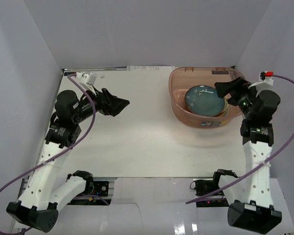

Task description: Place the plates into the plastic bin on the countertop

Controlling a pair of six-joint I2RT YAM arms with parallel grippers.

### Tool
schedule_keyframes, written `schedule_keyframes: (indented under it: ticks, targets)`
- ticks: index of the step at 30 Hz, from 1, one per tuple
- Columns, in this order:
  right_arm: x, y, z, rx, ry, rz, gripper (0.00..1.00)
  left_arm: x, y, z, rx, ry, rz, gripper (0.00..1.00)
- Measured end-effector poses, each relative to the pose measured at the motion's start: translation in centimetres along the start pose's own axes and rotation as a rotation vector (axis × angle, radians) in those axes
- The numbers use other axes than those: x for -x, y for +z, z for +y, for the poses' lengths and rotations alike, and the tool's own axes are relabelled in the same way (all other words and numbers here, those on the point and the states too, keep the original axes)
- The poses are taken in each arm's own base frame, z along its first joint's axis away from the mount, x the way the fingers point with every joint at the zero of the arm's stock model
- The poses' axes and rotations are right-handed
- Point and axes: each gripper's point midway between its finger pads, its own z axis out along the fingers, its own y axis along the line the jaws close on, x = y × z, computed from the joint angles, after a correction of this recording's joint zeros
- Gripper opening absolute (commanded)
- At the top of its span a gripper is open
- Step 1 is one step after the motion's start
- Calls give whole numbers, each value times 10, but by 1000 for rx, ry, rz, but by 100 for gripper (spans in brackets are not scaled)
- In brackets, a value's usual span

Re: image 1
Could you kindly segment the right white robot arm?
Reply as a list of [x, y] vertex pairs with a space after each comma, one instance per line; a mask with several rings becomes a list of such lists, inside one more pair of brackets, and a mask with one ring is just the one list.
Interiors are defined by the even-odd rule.
[[274, 144], [270, 123], [280, 104], [280, 96], [270, 90], [259, 90], [242, 77], [230, 82], [216, 82], [218, 97], [230, 95], [228, 104], [237, 106], [244, 119], [240, 128], [243, 138], [246, 172], [254, 170], [243, 184], [235, 183], [237, 175], [219, 169], [214, 173], [212, 191], [226, 197], [227, 221], [231, 227], [266, 235], [282, 221], [275, 210], [270, 190], [269, 158]]

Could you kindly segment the dark blue ceramic plate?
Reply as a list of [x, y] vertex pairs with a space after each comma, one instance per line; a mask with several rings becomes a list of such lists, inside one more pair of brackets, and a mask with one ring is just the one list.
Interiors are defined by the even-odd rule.
[[225, 106], [224, 98], [218, 97], [215, 88], [206, 85], [193, 86], [185, 94], [185, 105], [195, 115], [214, 117]]

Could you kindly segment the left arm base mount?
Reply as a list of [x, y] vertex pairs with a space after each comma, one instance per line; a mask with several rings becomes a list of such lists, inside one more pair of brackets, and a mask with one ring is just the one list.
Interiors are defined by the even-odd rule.
[[109, 206], [111, 199], [109, 196], [109, 182], [108, 181], [94, 181], [90, 190], [87, 193], [78, 194], [69, 205], [76, 206]]

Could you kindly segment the cream plate with black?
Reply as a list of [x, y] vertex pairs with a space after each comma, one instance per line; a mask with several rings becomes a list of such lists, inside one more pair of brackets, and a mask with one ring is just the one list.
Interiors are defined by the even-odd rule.
[[229, 112], [229, 105], [228, 105], [227, 99], [225, 99], [223, 110], [218, 115], [216, 115], [216, 117], [226, 117], [228, 115], [228, 112]]

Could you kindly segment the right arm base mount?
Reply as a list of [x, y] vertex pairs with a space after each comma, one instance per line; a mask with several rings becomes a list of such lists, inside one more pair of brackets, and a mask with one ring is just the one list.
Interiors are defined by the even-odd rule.
[[[195, 192], [197, 197], [200, 197], [216, 190], [217, 188], [212, 179], [197, 179], [191, 182], [190, 189]], [[204, 201], [196, 202], [197, 208], [220, 208], [228, 206], [229, 203], [222, 191], [205, 198]]]

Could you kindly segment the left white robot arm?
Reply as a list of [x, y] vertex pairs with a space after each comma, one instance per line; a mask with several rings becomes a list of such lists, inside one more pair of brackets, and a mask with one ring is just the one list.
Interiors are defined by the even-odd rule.
[[61, 166], [80, 139], [80, 123], [94, 118], [97, 112], [115, 117], [129, 104], [106, 88], [85, 91], [82, 97], [77, 97], [72, 90], [60, 92], [38, 167], [18, 201], [8, 204], [7, 213], [21, 224], [48, 233], [69, 202], [94, 190], [92, 174], [82, 170], [69, 174], [64, 185], [52, 190]]

